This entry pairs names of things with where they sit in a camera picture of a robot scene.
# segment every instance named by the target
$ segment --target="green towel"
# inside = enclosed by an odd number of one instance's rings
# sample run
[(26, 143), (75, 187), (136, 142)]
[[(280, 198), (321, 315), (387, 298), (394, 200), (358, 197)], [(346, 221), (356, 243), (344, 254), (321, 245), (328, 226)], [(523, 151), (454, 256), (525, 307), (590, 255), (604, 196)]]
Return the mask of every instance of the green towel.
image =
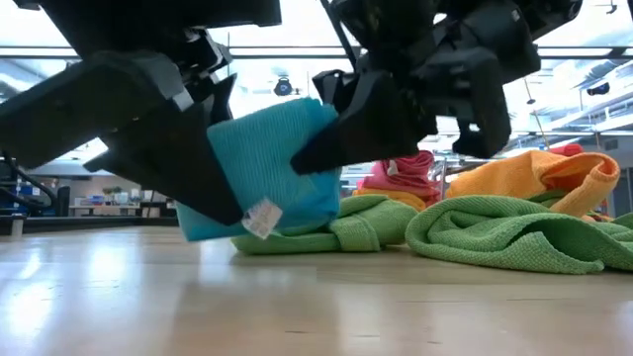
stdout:
[(633, 216), (584, 222), (526, 200), (445, 200), (411, 220), (407, 243), (439, 260), (523, 271), (585, 274), (633, 270)]
[(338, 217), (326, 226), (275, 231), (266, 239), (243, 235), (231, 241), (247, 254), (375, 252), (404, 243), (415, 214), (414, 208), (386, 196), (363, 195), (343, 199)]

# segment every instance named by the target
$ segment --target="wooden floor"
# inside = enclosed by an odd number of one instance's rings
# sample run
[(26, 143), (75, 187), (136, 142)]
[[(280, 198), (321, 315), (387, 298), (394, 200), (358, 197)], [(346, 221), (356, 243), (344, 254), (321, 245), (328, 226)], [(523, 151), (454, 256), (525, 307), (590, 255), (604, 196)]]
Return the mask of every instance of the wooden floor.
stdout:
[(245, 257), (171, 227), (0, 242), (0, 355), (626, 356), (632, 301), (626, 274)]

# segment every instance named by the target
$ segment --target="yellow towel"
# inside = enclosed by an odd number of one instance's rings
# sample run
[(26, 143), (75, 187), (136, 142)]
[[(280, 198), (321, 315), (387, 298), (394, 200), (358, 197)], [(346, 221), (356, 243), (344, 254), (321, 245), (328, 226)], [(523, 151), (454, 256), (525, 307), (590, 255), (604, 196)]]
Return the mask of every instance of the yellow towel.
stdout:
[(568, 194), (550, 208), (552, 212), (582, 217), (613, 190), (619, 176), (617, 162), (601, 153), (565, 157), (531, 150), (460, 174), (446, 196), (501, 195), (526, 199), (559, 189)]
[(421, 212), (426, 209), (426, 204), (422, 199), (418, 196), (409, 193), (409, 192), (401, 192), (401, 191), (389, 191), (382, 189), (359, 189), (355, 190), (352, 195), (367, 195), (367, 194), (375, 194), (375, 195), (385, 195), (389, 197), (391, 200), (395, 200), (397, 202), (405, 203), (410, 207), (415, 208), (417, 211)]

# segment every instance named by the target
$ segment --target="towel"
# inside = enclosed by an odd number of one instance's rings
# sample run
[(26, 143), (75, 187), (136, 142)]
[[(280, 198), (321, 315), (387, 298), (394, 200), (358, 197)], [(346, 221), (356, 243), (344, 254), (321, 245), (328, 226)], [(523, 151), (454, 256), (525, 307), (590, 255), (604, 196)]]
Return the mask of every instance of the towel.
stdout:
[(361, 189), (355, 190), (352, 193), (352, 195), (354, 196), (361, 196), (361, 195), (368, 195), (368, 194), (387, 196), (389, 199), (407, 204), (408, 206), (416, 209), (418, 212), (421, 212), (424, 209), (426, 209), (426, 204), (424, 203), (424, 201), (409, 192), (361, 188)]
[[(319, 226), (334, 219), (340, 169), (299, 176), (290, 159), (335, 118), (333, 107), (299, 99), (209, 127), (209, 142), (242, 209), (268, 199), (283, 211), (279, 227)], [(190, 241), (245, 233), (240, 222), (225, 226), (186, 206), (179, 204), (177, 210)]]
[(376, 162), (373, 176), (365, 177), (363, 188), (408, 192), (418, 196), (427, 205), (439, 201), (439, 182), (428, 179), (428, 170), (435, 158), (433, 153), (422, 150), (417, 155)]
[(564, 155), (566, 157), (575, 156), (577, 154), (585, 152), (583, 147), (577, 143), (566, 144), (561, 147), (550, 148), (550, 152)]
[(606, 198), (619, 175), (617, 162), (601, 153), (565, 157), (531, 150), (460, 174), (451, 182), (446, 196), (500, 195), (527, 199), (562, 190), (565, 197), (554, 203), (551, 211), (581, 217)]
[(266, 239), (253, 235), (231, 239), (246, 254), (312, 252), (377, 252), (405, 242), (405, 229), (415, 209), (380, 195), (341, 201), (338, 218), (321, 228), (276, 231)]
[(416, 253), (439, 260), (532, 272), (633, 271), (633, 215), (584, 222), (522, 199), (448, 199), (407, 228)]

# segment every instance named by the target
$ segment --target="towel tag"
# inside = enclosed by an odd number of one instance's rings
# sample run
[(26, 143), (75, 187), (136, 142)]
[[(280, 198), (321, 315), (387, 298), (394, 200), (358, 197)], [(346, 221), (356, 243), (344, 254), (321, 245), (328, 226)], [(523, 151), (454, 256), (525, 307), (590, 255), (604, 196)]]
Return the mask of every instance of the towel tag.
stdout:
[(254, 207), (246, 211), (241, 224), (248, 232), (266, 239), (275, 225), (279, 222), (283, 212), (274, 203), (264, 198)]
[(396, 163), (395, 160), (390, 159), (389, 160), (389, 168), (387, 168), (387, 175), (389, 176), (393, 176), (398, 174), (398, 164)]

